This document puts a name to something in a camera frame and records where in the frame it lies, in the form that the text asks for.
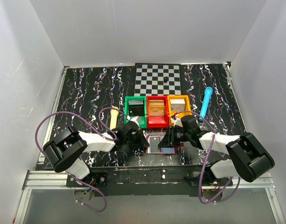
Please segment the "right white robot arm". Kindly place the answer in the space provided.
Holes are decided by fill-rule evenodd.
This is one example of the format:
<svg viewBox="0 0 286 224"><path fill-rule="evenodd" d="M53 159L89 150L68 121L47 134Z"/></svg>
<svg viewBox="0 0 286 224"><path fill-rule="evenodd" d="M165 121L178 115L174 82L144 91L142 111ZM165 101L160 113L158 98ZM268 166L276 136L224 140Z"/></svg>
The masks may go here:
<svg viewBox="0 0 286 224"><path fill-rule="evenodd" d="M251 133L223 135L202 130L194 116L173 117L158 147L179 147L189 142L193 147L217 151L230 156L228 160L214 161L206 166L205 181L217 185L222 178L240 177L253 182L275 166L274 159Z"/></svg>

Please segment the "red leather card holder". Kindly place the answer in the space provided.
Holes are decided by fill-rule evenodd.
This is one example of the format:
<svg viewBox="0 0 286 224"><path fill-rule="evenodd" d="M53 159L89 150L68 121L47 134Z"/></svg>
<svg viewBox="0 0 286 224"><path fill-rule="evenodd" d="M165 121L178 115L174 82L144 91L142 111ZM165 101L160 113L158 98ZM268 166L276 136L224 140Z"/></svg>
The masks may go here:
<svg viewBox="0 0 286 224"><path fill-rule="evenodd" d="M143 150L146 154L152 155L175 155L179 148L184 146L181 142L178 147L158 147L160 141L164 138L162 134L158 135L146 135L145 136L149 146L145 147Z"/></svg>

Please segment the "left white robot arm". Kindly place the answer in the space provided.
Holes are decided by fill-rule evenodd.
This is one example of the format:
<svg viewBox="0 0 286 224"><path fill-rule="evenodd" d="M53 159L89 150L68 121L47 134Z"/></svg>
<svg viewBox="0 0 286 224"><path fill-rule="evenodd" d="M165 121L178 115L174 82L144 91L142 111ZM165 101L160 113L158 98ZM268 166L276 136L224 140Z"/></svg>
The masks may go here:
<svg viewBox="0 0 286 224"><path fill-rule="evenodd" d="M56 173L67 172L87 187L93 175L87 164L80 159L83 152L113 152L120 149L135 150L149 147L142 128L129 121L102 135L85 133L70 126L43 146L43 151Z"/></svg>

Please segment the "black credit card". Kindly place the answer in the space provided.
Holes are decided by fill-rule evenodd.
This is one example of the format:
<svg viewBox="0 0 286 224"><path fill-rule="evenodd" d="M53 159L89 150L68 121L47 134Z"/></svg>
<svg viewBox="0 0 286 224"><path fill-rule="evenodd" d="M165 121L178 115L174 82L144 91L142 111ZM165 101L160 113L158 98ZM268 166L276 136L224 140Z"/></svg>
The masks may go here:
<svg viewBox="0 0 286 224"><path fill-rule="evenodd" d="M160 137L159 136L151 136L150 137L150 152L151 153L160 153L161 150L158 147L158 144L160 143Z"/></svg>

